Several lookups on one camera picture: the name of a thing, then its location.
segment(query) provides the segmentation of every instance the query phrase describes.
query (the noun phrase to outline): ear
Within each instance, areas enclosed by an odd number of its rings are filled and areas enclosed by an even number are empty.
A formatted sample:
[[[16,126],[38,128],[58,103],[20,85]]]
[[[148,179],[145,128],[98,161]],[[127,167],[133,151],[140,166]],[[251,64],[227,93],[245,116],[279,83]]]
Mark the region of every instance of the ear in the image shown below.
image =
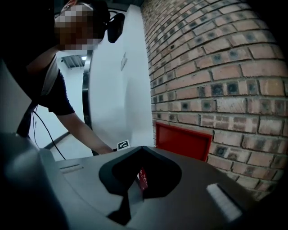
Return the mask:
[[[69,0],[69,1],[66,3],[66,5],[64,5],[64,7],[62,8],[61,12],[69,9],[71,6],[76,5],[76,4],[77,4],[77,1],[78,1],[78,0]]]

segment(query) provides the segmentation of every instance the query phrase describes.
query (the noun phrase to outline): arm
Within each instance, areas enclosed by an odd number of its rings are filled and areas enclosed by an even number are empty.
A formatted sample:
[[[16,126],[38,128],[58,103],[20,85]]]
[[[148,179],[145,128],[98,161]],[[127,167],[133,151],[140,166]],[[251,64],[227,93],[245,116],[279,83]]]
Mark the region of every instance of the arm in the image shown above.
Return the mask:
[[[99,154],[111,153],[113,149],[107,146],[100,138],[79,119],[76,113],[57,115],[64,127],[80,142]]]

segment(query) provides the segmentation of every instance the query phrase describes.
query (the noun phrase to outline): person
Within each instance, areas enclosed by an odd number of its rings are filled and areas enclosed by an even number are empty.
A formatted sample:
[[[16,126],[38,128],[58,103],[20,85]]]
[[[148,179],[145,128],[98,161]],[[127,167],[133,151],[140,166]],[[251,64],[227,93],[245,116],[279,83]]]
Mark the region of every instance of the person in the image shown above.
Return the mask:
[[[85,49],[99,43],[105,33],[103,22],[96,21],[89,1],[70,0],[54,18],[54,1],[5,1],[8,13],[2,26],[1,55],[24,92],[32,100],[17,133],[28,137],[32,111],[47,107],[79,141],[98,154],[113,152],[77,116],[69,103],[60,70],[47,95],[42,95],[45,76],[59,50]],[[109,17],[108,10],[98,18]]]

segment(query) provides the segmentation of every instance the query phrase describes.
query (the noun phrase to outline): black strip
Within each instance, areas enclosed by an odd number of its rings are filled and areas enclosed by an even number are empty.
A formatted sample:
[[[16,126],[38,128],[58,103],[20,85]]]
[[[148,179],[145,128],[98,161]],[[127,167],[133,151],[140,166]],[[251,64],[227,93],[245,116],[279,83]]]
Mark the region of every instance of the black strip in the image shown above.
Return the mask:
[[[54,143],[57,145],[60,141],[62,141],[65,137],[67,137],[70,134],[70,132],[64,133],[62,136],[59,136],[57,139],[54,140]],[[53,142],[49,143],[44,147],[44,149],[50,150],[52,147],[54,147]]]

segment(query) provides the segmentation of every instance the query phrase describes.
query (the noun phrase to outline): red panel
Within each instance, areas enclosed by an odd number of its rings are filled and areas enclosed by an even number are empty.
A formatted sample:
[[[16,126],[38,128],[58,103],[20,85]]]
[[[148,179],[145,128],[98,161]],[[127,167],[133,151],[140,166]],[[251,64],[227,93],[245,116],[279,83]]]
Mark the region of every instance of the red panel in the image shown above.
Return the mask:
[[[212,135],[156,123],[156,147],[206,161]]]

